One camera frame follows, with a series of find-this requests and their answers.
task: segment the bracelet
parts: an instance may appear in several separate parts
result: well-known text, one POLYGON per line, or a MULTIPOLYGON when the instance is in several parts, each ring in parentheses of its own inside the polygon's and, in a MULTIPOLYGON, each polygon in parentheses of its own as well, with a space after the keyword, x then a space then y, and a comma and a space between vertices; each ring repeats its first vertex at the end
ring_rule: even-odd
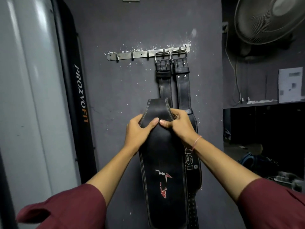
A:
POLYGON ((196 141, 194 142, 194 145, 193 145, 193 147, 192 147, 192 151, 194 150, 194 147, 195 147, 195 145, 196 145, 196 143, 197 143, 197 141, 199 140, 199 138, 201 138, 202 136, 199 136, 197 139, 196 139, 196 141))

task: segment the black leather belt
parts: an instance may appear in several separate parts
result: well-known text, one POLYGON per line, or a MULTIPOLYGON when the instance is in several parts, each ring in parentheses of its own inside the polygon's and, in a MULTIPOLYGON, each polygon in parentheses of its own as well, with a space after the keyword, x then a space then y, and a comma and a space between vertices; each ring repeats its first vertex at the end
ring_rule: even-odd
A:
MULTIPOLYGON (((191 89, 189 80, 189 67, 186 58, 174 59, 174 72, 177 80, 179 109, 185 110, 189 115, 194 130, 198 133, 196 117, 191 107, 191 89)), ((199 228, 195 195, 201 187, 201 163, 191 147, 185 147, 186 180, 189 201, 188 229, 199 228)))
POLYGON ((159 83, 160 98, 167 98, 168 104, 173 107, 173 98, 171 91, 171 62, 167 59, 158 60, 156 62, 156 77, 159 83))
MULTIPOLYGON (((148 101, 139 124, 155 117, 174 120, 167 98, 148 101)), ((159 124, 139 149, 149 224, 157 229, 183 228, 188 222, 184 146, 172 129, 159 124)))

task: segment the metal hook rack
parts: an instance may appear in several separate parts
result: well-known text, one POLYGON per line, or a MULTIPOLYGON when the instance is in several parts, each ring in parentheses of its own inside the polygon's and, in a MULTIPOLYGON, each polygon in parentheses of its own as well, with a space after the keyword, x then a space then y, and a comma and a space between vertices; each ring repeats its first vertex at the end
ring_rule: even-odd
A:
POLYGON ((168 48, 168 49, 158 49, 158 50, 147 50, 147 51, 132 51, 132 52, 126 52, 126 53, 113 53, 113 54, 108 54, 107 59, 108 61, 119 61, 123 59, 137 59, 137 58, 147 58, 149 57, 156 57, 157 56, 170 56, 170 59, 173 59, 172 55, 173 53, 177 53, 178 55, 180 54, 185 54, 186 53, 186 58, 188 53, 191 52, 191 49, 189 46, 186 47, 175 47, 175 48, 168 48))

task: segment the person's left hand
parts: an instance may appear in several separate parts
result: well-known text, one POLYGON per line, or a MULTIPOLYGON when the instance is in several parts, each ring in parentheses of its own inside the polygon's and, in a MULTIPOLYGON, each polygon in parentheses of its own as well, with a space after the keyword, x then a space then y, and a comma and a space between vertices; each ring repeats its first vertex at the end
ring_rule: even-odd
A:
POLYGON ((126 127, 126 137, 124 148, 131 150, 135 154, 140 146, 146 141, 150 131, 159 123, 159 118, 153 119, 145 128, 139 126, 139 121, 143 114, 132 118, 126 127))

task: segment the red shirt sleeve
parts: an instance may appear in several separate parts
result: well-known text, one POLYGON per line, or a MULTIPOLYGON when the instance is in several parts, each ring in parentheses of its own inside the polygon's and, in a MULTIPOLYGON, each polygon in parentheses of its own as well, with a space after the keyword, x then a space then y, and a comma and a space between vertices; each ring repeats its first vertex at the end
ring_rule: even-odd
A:
POLYGON ((41 223, 39 229, 101 229, 106 218, 101 192, 90 184, 56 194, 31 204, 18 213, 18 223, 41 223))
POLYGON ((251 182, 237 205, 248 229, 305 228, 305 195, 273 181, 251 182))

